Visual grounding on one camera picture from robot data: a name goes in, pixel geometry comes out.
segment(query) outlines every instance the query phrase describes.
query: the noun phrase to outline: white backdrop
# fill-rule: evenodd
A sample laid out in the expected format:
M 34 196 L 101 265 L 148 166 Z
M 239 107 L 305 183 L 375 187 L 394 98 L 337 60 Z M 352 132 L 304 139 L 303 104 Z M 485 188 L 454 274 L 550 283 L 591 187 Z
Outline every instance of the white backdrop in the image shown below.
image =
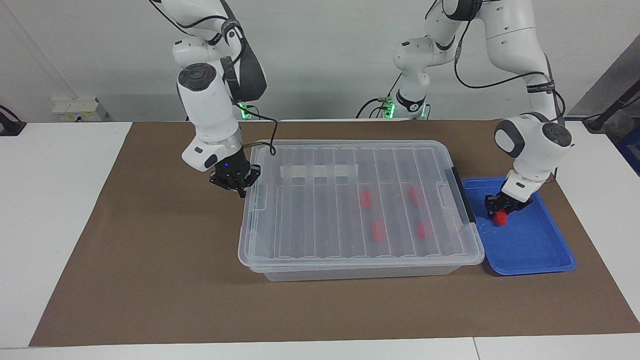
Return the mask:
M 0 0 L 80 96 L 97 96 L 115 120 L 181 120 L 181 34 L 147 0 Z M 538 36 L 558 89 L 572 107 L 640 33 L 636 0 L 533 0 Z M 260 111 L 281 119 L 353 117 L 385 95 L 398 72 L 395 45 L 424 34 L 431 0 L 228 0 L 268 77 Z M 484 29 L 471 25 L 461 76 L 483 84 L 508 76 L 488 60 Z M 432 68 L 433 118 L 494 119 L 529 109 L 521 81 L 487 90 L 457 83 L 452 64 Z M 0 16 L 0 103 L 28 121 L 53 121 L 64 95 Z

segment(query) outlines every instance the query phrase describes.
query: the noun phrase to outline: white electrical box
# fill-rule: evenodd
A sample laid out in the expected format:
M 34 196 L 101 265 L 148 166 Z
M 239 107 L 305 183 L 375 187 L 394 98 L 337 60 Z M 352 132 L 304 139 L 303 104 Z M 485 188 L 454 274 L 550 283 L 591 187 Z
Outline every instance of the white electrical box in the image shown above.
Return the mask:
M 64 122 L 109 121 L 109 113 L 98 99 L 53 99 L 53 113 Z

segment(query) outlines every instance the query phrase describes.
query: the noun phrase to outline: red object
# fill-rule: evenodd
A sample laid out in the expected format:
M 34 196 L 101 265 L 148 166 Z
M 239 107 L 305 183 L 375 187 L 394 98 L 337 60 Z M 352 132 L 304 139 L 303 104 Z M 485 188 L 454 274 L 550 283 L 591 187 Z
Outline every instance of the red object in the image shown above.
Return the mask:
M 504 210 L 500 210 L 498 211 L 494 216 L 493 216 L 493 221 L 498 225 L 498 226 L 505 226 L 507 224 L 507 212 Z
M 424 228 L 424 223 L 420 222 L 418 224 L 418 229 L 415 231 L 415 235 L 418 236 L 420 239 L 425 240 L 427 238 L 427 231 Z
M 387 239 L 385 224 L 374 221 L 371 231 L 373 232 L 373 240 L 375 240 L 376 243 L 381 243 Z
M 411 201 L 413 201 L 414 204 L 418 204 L 418 193 L 415 192 L 415 188 L 412 186 L 409 189 L 409 194 L 411 195 Z
M 360 192 L 360 202 L 365 209 L 371 209 L 371 193 L 368 190 Z

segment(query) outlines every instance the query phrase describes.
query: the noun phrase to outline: container lid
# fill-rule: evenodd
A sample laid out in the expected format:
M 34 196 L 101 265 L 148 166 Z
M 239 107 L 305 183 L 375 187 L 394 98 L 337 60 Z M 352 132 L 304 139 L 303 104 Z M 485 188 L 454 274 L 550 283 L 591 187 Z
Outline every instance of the container lid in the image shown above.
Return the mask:
M 484 259 L 439 142 L 280 140 L 276 146 L 276 156 L 266 147 L 251 155 L 262 175 L 244 205 L 238 256 L 252 270 L 461 266 Z
M 491 267 L 501 275 L 575 269 L 575 257 L 538 193 L 526 208 L 509 214 L 507 225 L 497 226 L 488 218 L 484 196 L 499 192 L 503 183 L 504 177 L 463 182 Z

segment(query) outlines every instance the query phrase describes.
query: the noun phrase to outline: green light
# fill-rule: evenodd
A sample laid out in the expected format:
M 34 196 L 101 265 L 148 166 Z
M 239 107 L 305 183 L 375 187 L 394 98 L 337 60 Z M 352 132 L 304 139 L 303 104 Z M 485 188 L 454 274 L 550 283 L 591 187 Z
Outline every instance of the green light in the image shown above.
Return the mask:
M 388 103 L 385 103 L 385 105 L 387 106 L 385 118 L 392 119 L 394 117 L 394 112 L 396 111 L 396 104 L 394 104 L 393 101 L 389 101 Z
M 246 119 L 250 119 L 251 118 L 251 114 L 249 114 L 248 112 L 246 112 L 246 105 L 245 104 L 238 104 L 240 105 L 240 107 L 242 108 L 242 119 L 246 120 Z

